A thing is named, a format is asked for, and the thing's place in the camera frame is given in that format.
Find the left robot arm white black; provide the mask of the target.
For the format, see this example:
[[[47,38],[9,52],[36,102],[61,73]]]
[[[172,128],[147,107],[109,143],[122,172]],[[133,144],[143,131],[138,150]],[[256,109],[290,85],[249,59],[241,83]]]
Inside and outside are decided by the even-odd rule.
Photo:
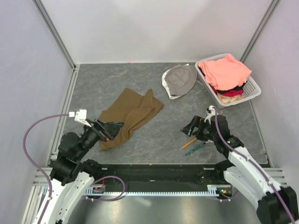
[[[50,184],[37,213],[36,224],[66,224],[86,190],[102,180],[101,165],[82,158],[99,141],[114,140],[123,122],[85,121],[84,131],[64,134],[56,160],[50,162]]]

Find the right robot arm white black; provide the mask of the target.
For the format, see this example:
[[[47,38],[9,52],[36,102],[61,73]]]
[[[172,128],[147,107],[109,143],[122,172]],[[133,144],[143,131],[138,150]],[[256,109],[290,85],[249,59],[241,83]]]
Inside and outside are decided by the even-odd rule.
[[[187,136],[211,141],[226,158],[226,168],[214,171],[218,183],[233,185],[255,208],[262,224],[294,224],[299,219],[297,194],[292,187],[283,187],[250,155],[245,145],[230,133],[226,117],[194,116],[181,129]]]

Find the brown cloth napkin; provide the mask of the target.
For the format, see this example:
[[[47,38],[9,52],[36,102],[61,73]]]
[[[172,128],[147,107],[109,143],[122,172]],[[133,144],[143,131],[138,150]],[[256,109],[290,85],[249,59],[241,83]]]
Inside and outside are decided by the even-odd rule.
[[[99,142],[100,149],[107,151],[119,147],[130,140],[133,132],[142,127],[163,108],[164,104],[156,99],[153,90],[147,90],[144,96],[125,88],[120,96],[105,111],[102,111],[99,119],[104,122],[123,122],[119,134],[114,140]]]

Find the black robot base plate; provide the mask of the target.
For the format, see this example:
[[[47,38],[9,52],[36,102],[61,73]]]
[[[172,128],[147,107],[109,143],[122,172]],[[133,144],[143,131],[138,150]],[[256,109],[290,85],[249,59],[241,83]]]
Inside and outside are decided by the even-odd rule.
[[[106,164],[96,171],[96,177],[114,175],[129,181],[193,182],[200,185],[226,184],[223,174],[214,164]]]

